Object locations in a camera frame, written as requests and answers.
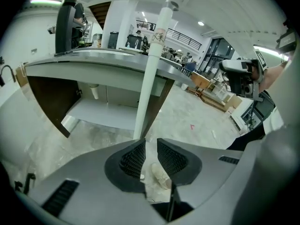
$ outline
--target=faucet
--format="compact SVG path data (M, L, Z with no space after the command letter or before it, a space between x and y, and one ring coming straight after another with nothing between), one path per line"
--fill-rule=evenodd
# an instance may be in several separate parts
M1 69L1 72L0 72L0 86L3 87L5 85L5 82L2 78L2 71L5 67L8 67L10 69L10 72L11 72L11 76L13 77L13 80L14 80L14 83L15 83L15 75L14 75L14 72L13 72L13 69L9 66L9 65L5 65L2 69Z
M5 61L4 61L3 57L1 56L0 57L0 65L3 65L4 63L5 63ZM8 67L10 69L11 76L13 77L13 80L14 80L14 83L15 83L15 75L14 75L13 69L9 65L5 65L3 68L5 68L5 67ZM1 87L3 87L5 85L5 82L4 82L3 78L2 78L3 68L0 71L0 86Z

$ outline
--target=dusty floor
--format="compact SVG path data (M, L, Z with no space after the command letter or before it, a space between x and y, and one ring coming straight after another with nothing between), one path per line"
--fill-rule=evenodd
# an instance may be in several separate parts
M37 177L36 186L49 174L83 153L132 140L133 131L85 121L79 121L67 139L45 117L29 86L23 87L23 92L43 121L44 127L29 147L29 158L23 168L17 168L4 161L12 182L24 182L26 173L34 172ZM223 112L174 85L146 136L147 159L142 174L145 175L148 200L167 202L170 195L170 190L162 189L150 170L150 165L158 161L157 138L171 138L198 146L226 149L238 136L237 129Z

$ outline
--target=robotic arm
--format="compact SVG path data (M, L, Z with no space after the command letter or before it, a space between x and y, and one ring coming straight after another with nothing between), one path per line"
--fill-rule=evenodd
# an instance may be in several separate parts
M223 60L219 63L229 80L231 92L255 101L262 101L259 97L259 83L263 80L263 67L257 59L253 60ZM253 78L253 71L257 70L258 78Z

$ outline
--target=black cable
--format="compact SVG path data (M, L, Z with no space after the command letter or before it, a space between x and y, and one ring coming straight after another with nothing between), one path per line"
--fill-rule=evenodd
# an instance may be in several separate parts
M251 108L251 112L250 112L250 119L249 119L250 122L249 122L249 125L248 125L248 132L251 132L252 129L253 129L253 125L252 125L252 117L253 117L254 106L255 106L255 101L253 101L252 108Z

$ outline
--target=black vent grille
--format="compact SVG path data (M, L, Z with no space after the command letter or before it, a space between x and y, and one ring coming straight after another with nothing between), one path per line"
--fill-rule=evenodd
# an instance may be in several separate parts
M45 202L43 209L57 217L64 209L78 185L79 183L76 181L65 180L48 201Z
M158 159L166 173L172 177L188 165L188 159L164 144L157 146Z
M145 145L142 143L121 157L120 168L127 175L140 179L145 159Z
M223 161L223 162L227 162L227 163L232 163L232 164L238 164L239 159L237 158L233 158L233 157L226 157L226 156L222 156L219 158L219 160Z

